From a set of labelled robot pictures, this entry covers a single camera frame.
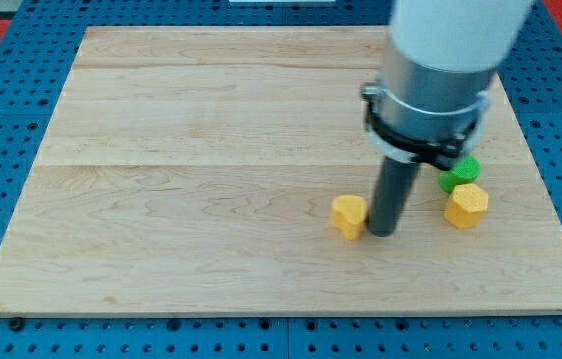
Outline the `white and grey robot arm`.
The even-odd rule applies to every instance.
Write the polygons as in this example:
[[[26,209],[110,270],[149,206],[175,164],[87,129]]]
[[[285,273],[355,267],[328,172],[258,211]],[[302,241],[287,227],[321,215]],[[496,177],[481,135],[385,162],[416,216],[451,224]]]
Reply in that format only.
[[[480,140],[488,89],[533,0],[397,0],[361,90],[370,142],[397,168],[455,166]]]

